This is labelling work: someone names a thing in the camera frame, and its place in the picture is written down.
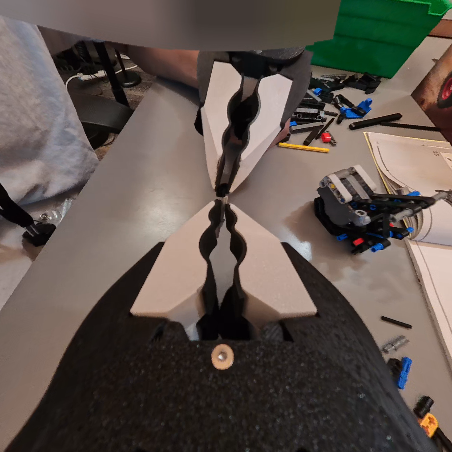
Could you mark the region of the black table leg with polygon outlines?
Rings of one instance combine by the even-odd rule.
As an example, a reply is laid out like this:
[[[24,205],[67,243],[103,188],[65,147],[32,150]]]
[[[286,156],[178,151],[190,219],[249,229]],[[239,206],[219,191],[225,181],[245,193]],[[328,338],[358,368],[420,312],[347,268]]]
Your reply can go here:
[[[128,103],[127,96],[116,77],[116,72],[111,63],[105,43],[103,41],[93,41],[93,46],[98,54],[99,61],[103,67],[103,70],[105,71],[105,74],[109,80],[111,91],[114,95],[115,100],[118,103],[129,108],[130,105]]]

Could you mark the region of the short black toy axle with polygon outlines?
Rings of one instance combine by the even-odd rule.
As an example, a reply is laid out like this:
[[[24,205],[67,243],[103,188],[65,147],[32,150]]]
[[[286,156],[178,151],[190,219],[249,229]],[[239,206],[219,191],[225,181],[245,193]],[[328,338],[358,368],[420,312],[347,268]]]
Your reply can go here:
[[[398,327],[401,327],[401,328],[404,328],[404,329],[407,329],[407,330],[410,330],[410,329],[413,328],[413,326],[411,324],[409,324],[409,323],[405,323],[403,321],[400,321],[400,320],[397,320],[397,319],[392,319],[392,318],[389,318],[389,317],[383,316],[383,315],[380,317],[380,320],[385,322],[385,323],[388,323],[388,324],[391,324],[391,325],[396,325]]]

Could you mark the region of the pile of small toy parts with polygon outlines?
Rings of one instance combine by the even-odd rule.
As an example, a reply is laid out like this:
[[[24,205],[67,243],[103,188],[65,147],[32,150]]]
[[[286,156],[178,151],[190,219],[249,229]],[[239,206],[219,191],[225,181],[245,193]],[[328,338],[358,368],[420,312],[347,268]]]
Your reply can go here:
[[[382,352],[385,354],[394,353],[401,347],[405,346],[408,342],[409,340],[405,336],[397,336],[382,347]],[[387,367],[393,382],[399,390],[405,389],[412,364],[413,361],[409,357],[388,359]],[[425,432],[427,437],[433,442],[436,449],[441,452],[450,452],[452,450],[451,440],[441,429],[436,416],[432,414],[433,405],[434,400],[431,397],[428,395],[421,396],[413,408],[414,415],[419,426]]]

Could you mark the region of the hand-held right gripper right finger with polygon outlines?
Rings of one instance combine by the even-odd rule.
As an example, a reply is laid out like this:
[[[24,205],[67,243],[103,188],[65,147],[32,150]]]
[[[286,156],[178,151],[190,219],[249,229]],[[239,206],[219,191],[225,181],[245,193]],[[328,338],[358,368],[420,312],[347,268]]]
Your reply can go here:
[[[279,238],[234,204],[226,205],[225,213],[231,239],[246,248],[236,258],[245,295],[242,316],[254,327],[315,316],[317,308]]]

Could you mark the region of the person's left forearm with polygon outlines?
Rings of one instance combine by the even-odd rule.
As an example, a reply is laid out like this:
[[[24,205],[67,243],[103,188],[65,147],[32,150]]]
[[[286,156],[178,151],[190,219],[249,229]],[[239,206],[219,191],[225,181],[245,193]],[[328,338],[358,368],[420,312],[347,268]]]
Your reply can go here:
[[[198,50],[127,46],[126,55],[150,75],[198,88]]]

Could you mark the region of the pile of long toy beams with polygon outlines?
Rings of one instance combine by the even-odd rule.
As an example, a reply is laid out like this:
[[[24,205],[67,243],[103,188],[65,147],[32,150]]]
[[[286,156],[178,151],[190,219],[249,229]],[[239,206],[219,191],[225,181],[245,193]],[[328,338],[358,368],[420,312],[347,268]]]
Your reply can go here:
[[[382,126],[440,132],[439,127],[401,122],[403,115],[399,111],[370,117],[374,109],[371,96],[382,80],[383,77],[368,72],[312,76],[308,92],[291,116],[290,132],[279,145],[314,151],[312,142],[321,139],[325,145],[336,146],[331,127],[333,123],[340,125],[344,121],[351,131]]]

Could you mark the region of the white instruction booklet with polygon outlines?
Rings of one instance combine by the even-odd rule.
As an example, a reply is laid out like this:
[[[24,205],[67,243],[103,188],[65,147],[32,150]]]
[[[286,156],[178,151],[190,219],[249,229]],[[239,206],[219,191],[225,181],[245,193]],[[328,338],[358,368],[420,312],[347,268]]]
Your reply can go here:
[[[439,338],[451,362],[451,144],[382,133],[364,134],[389,194],[446,196],[402,222],[412,228],[406,245]]]

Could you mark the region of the black office chair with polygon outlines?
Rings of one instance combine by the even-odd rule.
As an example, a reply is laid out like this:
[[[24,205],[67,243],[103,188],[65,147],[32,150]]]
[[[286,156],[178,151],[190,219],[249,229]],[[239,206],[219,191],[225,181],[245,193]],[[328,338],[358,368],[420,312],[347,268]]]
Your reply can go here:
[[[92,148],[105,145],[110,134],[121,133],[134,110],[115,100],[88,93],[69,92]]]

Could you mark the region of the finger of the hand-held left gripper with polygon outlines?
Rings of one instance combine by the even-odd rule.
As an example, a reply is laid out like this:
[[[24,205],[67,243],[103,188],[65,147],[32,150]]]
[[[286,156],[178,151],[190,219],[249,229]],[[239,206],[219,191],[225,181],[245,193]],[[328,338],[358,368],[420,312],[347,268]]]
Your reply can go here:
[[[250,175],[258,161],[284,127],[281,123],[292,81],[275,74],[259,80],[253,94],[255,116],[242,133],[242,148],[233,160],[231,178],[225,193],[232,193]]]
[[[201,107],[206,164],[212,187],[231,178],[234,158],[242,143],[233,139],[231,110],[240,103],[243,91],[242,76],[231,64],[215,61],[204,105]]]

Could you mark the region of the partly built toy vehicle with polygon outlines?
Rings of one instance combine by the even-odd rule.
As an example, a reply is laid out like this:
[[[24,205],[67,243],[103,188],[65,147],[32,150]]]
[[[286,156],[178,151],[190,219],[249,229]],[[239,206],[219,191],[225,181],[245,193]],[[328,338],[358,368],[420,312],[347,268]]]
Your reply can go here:
[[[422,196],[402,187],[396,194],[378,194],[360,165],[325,176],[317,192],[316,218],[337,241],[349,243],[352,255],[382,251],[391,246],[392,239],[408,238],[415,229],[398,223],[416,218],[439,201],[451,201],[451,190]]]

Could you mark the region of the printed toy truck box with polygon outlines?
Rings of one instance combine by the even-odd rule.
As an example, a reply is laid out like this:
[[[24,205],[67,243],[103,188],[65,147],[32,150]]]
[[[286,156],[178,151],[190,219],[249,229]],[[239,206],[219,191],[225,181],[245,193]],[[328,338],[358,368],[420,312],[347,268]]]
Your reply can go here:
[[[434,63],[433,68],[411,96],[432,123],[443,130],[452,126],[452,47]]]

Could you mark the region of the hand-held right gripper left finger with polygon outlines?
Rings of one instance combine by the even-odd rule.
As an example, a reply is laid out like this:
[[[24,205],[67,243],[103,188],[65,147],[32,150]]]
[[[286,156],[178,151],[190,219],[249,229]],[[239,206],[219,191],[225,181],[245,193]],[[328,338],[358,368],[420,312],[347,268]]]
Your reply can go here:
[[[209,202],[164,242],[130,313],[180,323],[190,340],[199,340],[197,322],[206,314],[201,291],[207,262],[200,251],[202,234],[221,217],[222,201]]]

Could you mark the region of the green plastic bin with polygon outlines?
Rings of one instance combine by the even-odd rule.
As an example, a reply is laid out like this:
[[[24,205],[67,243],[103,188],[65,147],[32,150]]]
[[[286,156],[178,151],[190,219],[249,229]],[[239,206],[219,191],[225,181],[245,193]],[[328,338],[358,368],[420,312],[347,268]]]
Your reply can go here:
[[[451,9],[447,0],[342,0],[334,36],[312,65],[392,78]]]

